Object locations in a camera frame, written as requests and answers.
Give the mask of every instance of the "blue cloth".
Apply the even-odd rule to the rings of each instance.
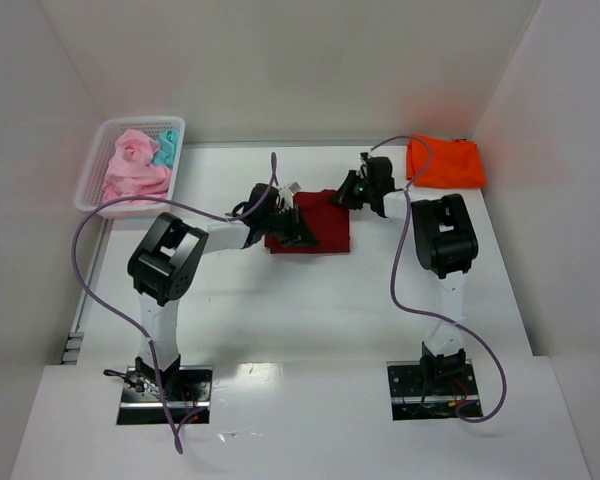
[[[160,150],[153,156],[153,163],[156,167],[166,165],[169,168],[173,168],[173,161],[175,160],[176,150],[178,149],[178,131],[177,130],[166,130],[158,135],[158,143],[160,144]]]

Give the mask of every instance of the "red wire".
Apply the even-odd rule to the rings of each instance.
[[[456,380],[456,383],[462,389],[462,393],[464,394],[464,398],[462,399],[462,401],[464,402],[469,397],[469,392],[467,391],[467,387],[465,387],[464,383],[462,383],[460,380]]]

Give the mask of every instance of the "cable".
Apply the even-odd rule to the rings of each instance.
[[[134,195],[131,197],[116,198],[114,200],[110,200],[110,201],[105,202],[102,205],[94,208],[89,213],[87,213],[84,216],[84,218],[80,221],[80,223],[78,224],[78,227],[76,228],[76,231],[73,235],[73,240],[71,241],[71,265],[73,267],[73,273],[75,274],[76,279],[78,280],[78,283],[80,284],[82,289],[96,303],[98,303],[102,307],[106,308],[110,312],[116,314],[117,316],[119,316],[123,320],[127,321],[128,323],[130,323],[147,339],[147,343],[149,344],[149,350],[151,351],[151,359],[153,361],[153,369],[156,374],[156,383],[158,384],[157,385],[158,391],[160,393],[160,403],[162,403],[162,409],[164,410],[165,417],[167,417],[167,423],[169,423],[169,426],[171,427],[171,432],[173,433],[173,441],[174,441],[176,450],[180,455],[182,455],[182,453],[184,452],[184,450],[182,448],[182,442],[180,442],[180,437],[178,436],[178,433],[180,432],[180,427],[176,427],[175,422],[173,421],[173,417],[171,416],[171,411],[169,410],[169,407],[167,405],[167,398],[166,398],[166,394],[164,392],[164,387],[162,386],[162,376],[160,374],[160,368],[159,368],[159,364],[158,364],[158,355],[156,353],[156,347],[153,344],[153,340],[151,339],[149,332],[147,332],[147,330],[140,323],[138,323],[137,321],[135,321],[133,318],[131,318],[126,313],[118,310],[116,307],[114,307],[113,305],[109,304],[108,302],[106,302],[105,300],[100,298],[93,290],[91,290],[91,288],[89,288],[89,285],[87,285],[87,282],[85,282],[85,280],[82,276],[82,273],[80,273],[80,267],[78,266],[77,250],[78,250],[78,240],[80,239],[80,234],[82,233],[82,230],[84,229],[85,225],[89,222],[89,220],[91,220],[95,215],[97,215],[98,212],[104,210],[107,207],[110,207],[111,205],[115,205],[116,203],[125,202],[125,201],[133,201],[133,200],[150,200],[150,201],[157,202],[157,203],[165,203],[167,205],[172,205],[174,207],[182,208],[189,212],[193,212],[193,213],[196,213],[203,217],[207,217],[212,220],[217,220],[220,222],[226,222],[226,221],[235,222],[237,220],[242,220],[243,218],[248,217],[252,212],[254,212],[258,207],[260,207],[262,202],[264,202],[268,193],[271,191],[274,181],[276,180],[277,168],[278,168],[278,157],[276,156],[275,152],[271,152],[271,178],[269,179],[269,183],[267,184],[266,190],[264,191],[262,196],[258,199],[256,204],[252,208],[250,208],[247,212],[244,212],[242,215],[238,215],[237,217],[232,217],[232,218],[220,217],[218,215],[213,215],[211,213],[203,212],[202,210],[198,210],[197,208],[193,208],[193,207],[190,207],[183,203],[175,202],[173,200],[167,200],[165,198],[154,198],[154,197],[149,197],[149,196],[144,196],[144,195]]]
[[[124,380],[124,382],[126,384],[128,384],[129,386],[136,388],[140,385],[139,382],[135,382],[129,375],[127,375],[126,373],[122,373],[122,372],[118,372],[116,370],[111,370],[109,368],[106,368],[102,374],[105,377],[118,377],[121,378],[122,380]]]
[[[184,413],[189,413],[189,407],[187,407],[187,398],[184,396],[184,390],[180,387],[180,393],[182,394],[182,405],[184,406]]]
[[[191,420],[193,417],[198,415],[200,412],[204,412],[205,410],[206,410],[206,407],[194,408],[189,413],[187,413],[184,417],[182,417],[182,420],[180,420],[180,423],[178,424],[178,428],[176,428],[176,434],[180,434],[180,430],[182,430],[182,427],[184,427],[189,422],[189,420]]]
[[[469,391],[467,390],[467,387],[464,386],[464,383],[462,383],[460,380],[456,379],[456,384],[462,389],[462,401],[464,402],[467,400],[467,398],[469,398]]]
[[[407,307],[406,305],[403,305],[402,303],[400,303],[400,300],[398,300],[398,296],[396,294],[396,276],[398,273],[398,267],[400,265],[400,257],[402,256],[402,250],[404,249],[404,244],[407,239],[407,232],[409,231],[409,225],[411,224],[411,197],[409,197],[409,188],[424,173],[424,171],[429,167],[429,165],[433,161],[433,151],[431,150],[431,147],[425,141],[419,139],[418,137],[412,137],[410,135],[397,135],[395,137],[388,138],[386,140],[383,140],[379,144],[373,146],[370,151],[372,152],[375,149],[377,149],[383,145],[386,145],[387,143],[392,142],[393,140],[398,140],[398,139],[409,139],[409,140],[414,140],[416,142],[421,143],[427,149],[429,158],[427,159],[427,162],[424,164],[424,166],[420,170],[418,170],[418,172],[416,172],[416,174],[413,176],[413,178],[411,180],[409,180],[407,182],[407,185],[404,187],[404,196],[407,201],[407,214],[404,219],[404,227],[402,228],[402,234],[400,235],[400,240],[398,241],[398,248],[396,249],[396,255],[393,259],[393,267],[391,268],[391,286],[389,287],[390,293],[391,293],[391,300],[393,301],[393,303],[396,307],[398,307],[400,310],[402,310],[404,312],[412,313],[415,315],[423,315],[426,317],[437,318],[439,320],[442,320],[443,322],[453,325],[458,330],[473,337],[480,345],[482,345],[482,347],[491,356],[491,358],[493,359],[493,362],[496,365],[496,368],[498,369],[498,373],[500,374],[500,380],[502,382],[502,393],[500,394],[500,399],[498,400],[498,403],[496,404],[494,409],[488,415],[485,415],[484,417],[480,417],[480,418],[469,418],[469,417],[465,416],[464,414],[462,414],[462,412],[461,412],[462,408],[464,408],[467,405],[477,403],[477,400],[470,400],[470,401],[463,402],[461,405],[458,405],[455,410],[455,413],[458,416],[458,418],[463,420],[464,422],[483,423],[483,422],[486,422],[487,420],[495,417],[498,414],[498,412],[500,411],[500,409],[502,409],[502,406],[504,405],[504,401],[507,398],[507,390],[508,390],[507,376],[504,373],[504,368],[502,368],[502,364],[500,363],[500,359],[498,358],[498,356],[491,349],[491,347],[487,344],[487,342],[485,342],[482,339],[482,337],[480,337],[477,333],[475,333],[469,327],[466,327],[466,326],[462,325],[461,323],[458,323],[455,320],[453,320],[449,317],[446,317],[444,315],[441,315],[439,313],[436,313],[436,312],[430,312],[428,310],[419,310],[416,308]]]
[[[420,403],[418,404],[418,408],[413,413],[413,415],[415,415],[415,413],[417,413],[420,410],[422,410],[422,407],[424,407],[424,400],[425,400],[425,398],[427,398],[427,390],[428,389],[429,389],[429,385],[427,385],[427,379],[424,378],[422,380],[422,396],[420,397]]]

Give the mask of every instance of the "orange cloth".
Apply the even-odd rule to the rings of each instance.
[[[482,188],[486,184],[478,146],[466,140],[447,142],[414,135],[427,142],[433,151],[429,168],[418,177],[415,185],[433,188]],[[407,180],[424,167],[427,149],[419,142],[409,141],[407,147]]]

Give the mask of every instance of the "white panel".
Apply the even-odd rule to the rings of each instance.
[[[49,367],[12,480],[588,479],[551,363],[505,368],[501,413],[466,425],[392,421],[384,362],[220,365],[210,423],[185,427],[179,456],[166,425],[116,426],[120,380]],[[488,360],[476,378],[490,408],[500,385]]]
[[[475,135],[535,349],[600,479],[600,0],[546,0]]]
[[[99,121],[36,2],[0,1],[0,479],[71,325],[74,183]]]
[[[536,0],[41,0],[106,117],[186,139],[466,136]]]

